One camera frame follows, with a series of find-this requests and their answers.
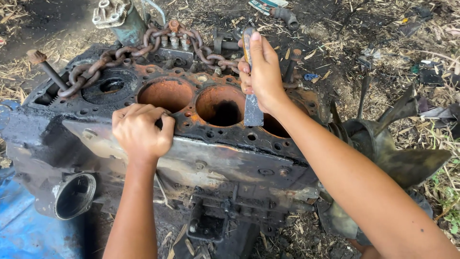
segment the engine block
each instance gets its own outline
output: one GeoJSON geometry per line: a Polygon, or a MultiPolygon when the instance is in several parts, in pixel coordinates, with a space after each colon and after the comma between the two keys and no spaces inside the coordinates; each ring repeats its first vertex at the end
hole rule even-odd
{"type": "MultiPolygon", "coordinates": [[[[66,80],[72,67],[94,62],[108,47],[92,46],[60,75],[66,80]]],[[[15,180],[36,196],[38,212],[68,219],[94,201],[116,213],[128,157],[111,133],[111,117],[132,103],[164,107],[176,120],[172,148],[158,163],[155,199],[164,199],[160,182],[174,209],[190,213],[202,199],[206,215],[256,222],[268,235],[283,226],[286,213],[313,210],[306,202],[319,196],[314,171],[270,115],[263,127],[243,125],[238,78],[162,66],[127,59],[68,98],[48,80],[13,112],[2,137],[15,180]]],[[[314,92],[287,94],[326,125],[329,112],[314,92]]]]}

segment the dirt ground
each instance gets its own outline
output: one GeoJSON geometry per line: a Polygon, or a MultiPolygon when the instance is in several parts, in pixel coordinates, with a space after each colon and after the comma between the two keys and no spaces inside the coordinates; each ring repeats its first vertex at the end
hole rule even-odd
{"type": "MultiPolygon", "coordinates": [[[[449,80],[460,71],[460,7],[455,0],[294,0],[287,7],[299,21],[299,29],[295,31],[289,31],[283,21],[266,17],[241,0],[158,0],[156,3],[165,11],[167,20],[179,19],[198,29],[207,41],[212,39],[213,28],[232,31],[252,18],[256,28],[276,49],[282,68],[287,66],[288,51],[295,48],[303,51],[297,66],[300,74],[320,76],[316,82],[303,81],[304,86],[316,90],[325,100],[335,98],[344,121],[357,115],[366,73],[374,79],[365,98],[365,119],[376,120],[412,83],[416,84],[417,94],[426,97],[429,107],[460,102],[454,80],[449,80]],[[423,20],[426,10],[432,18],[423,20]],[[418,29],[413,35],[404,35],[407,28],[415,27],[418,29]],[[366,48],[370,53],[363,53],[366,48]],[[413,69],[421,60],[443,65],[439,85],[419,82],[413,69]]],[[[5,41],[0,47],[0,98],[24,100],[34,85],[46,78],[25,59],[29,49],[46,53],[50,64],[59,70],[93,42],[112,43],[115,38],[110,32],[96,29],[91,22],[96,6],[96,1],[88,0],[0,0],[0,43],[5,41]]],[[[161,23],[154,9],[150,13],[161,23]]],[[[397,148],[441,148],[452,152],[452,159],[416,189],[429,199],[436,223],[459,246],[458,136],[452,134],[455,123],[435,128],[436,121],[410,117],[392,124],[390,131],[397,148]]],[[[158,206],[156,211],[162,211],[156,215],[161,216],[164,207],[158,206]]],[[[167,218],[159,217],[157,222],[163,223],[167,218]]],[[[87,257],[100,258],[113,217],[99,213],[94,206],[86,219],[87,257]]],[[[288,222],[276,237],[267,238],[267,248],[259,237],[252,258],[289,258],[286,253],[293,258],[360,256],[346,240],[326,235],[313,213],[293,214],[288,222]]],[[[159,244],[170,231],[172,234],[160,253],[167,254],[180,229],[181,219],[161,224],[159,244]]]]}

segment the blue tarp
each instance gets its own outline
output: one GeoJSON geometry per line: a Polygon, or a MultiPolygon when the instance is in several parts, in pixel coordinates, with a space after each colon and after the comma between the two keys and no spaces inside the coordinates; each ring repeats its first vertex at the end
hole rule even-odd
{"type": "Polygon", "coordinates": [[[83,218],[61,221],[39,214],[35,197],[0,170],[0,259],[82,259],[83,218]]]}

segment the chain link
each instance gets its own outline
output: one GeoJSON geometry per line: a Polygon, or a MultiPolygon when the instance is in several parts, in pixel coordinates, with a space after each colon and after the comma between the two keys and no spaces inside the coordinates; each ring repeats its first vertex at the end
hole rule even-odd
{"type": "MultiPolygon", "coordinates": [[[[220,68],[221,70],[225,70],[227,67],[230,67],[235,73],[240,73],[238,70],[239,59],[232,61],[227,60],[222,55],[213,54],[211,48],[204,44],[203,37],[199,31],[193,28],[187,30],[183,23],[179,21],[176,22],[179,24],[178,29],[173,27],[173,29],[177,32],[176,37],[182,37],[184,34],[188,35],[196,55],[210,69],[215,70],[216,68],[220,68]]],[[[153,24],[149,24],[148,29],[144,34],[143,44],[138,47],[121,47],[118,50],[108,50],[102,53],[99,60],[93,64],[76,66],[71,71],[69,81],[67,82],[67,85],[69,85],[70,88],[65,91],[59,90],[57,94],[60,97],[70,97],[76,94],[79,90],[92,86],[97,80],[99,80],[101,77],[101,70],[119,66],[127,57],[136,60],[138,57],[144,56],[148,52],[156,52],[161,44],[161,36],[164,35],[169,37],[172,36],[172,30],[169,28],[169,23],[167,23],[163,29],[158,29],[153,24]]]]}

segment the cylinder bore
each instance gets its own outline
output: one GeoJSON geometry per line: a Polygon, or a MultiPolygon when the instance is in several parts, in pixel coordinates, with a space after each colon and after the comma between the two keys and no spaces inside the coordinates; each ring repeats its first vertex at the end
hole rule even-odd
{"type": "Polygon", "coordinates": [[[96,179],[90,174],[71,176],[61,187],[56,197],[55,213],[58,219],[71,219],[91,206],[96,179]]]}
{"type": "Polygon", "coordinates": [[[215,126],[232,126],[244,118],[246,97],[231,86],[213,86],[205,89],[196,101],[196,112],[215,126]]]}
{"type": "Polygon", "coordinates": [[[273,116],[268,113],[264,113],[264,125],[262,126],[264,130],[269,133],[281,137],[281,138],[290,138],[289,133],[283,128],[281,123],[279,123],[273,116]]]}
{"type": "Polygon", "coordinates": [[[156,78],[149,83],[139,95],[138,102],[152,104],[175,113],[184,109],[192,100],[191,85],[173,77],[156,78]]]}

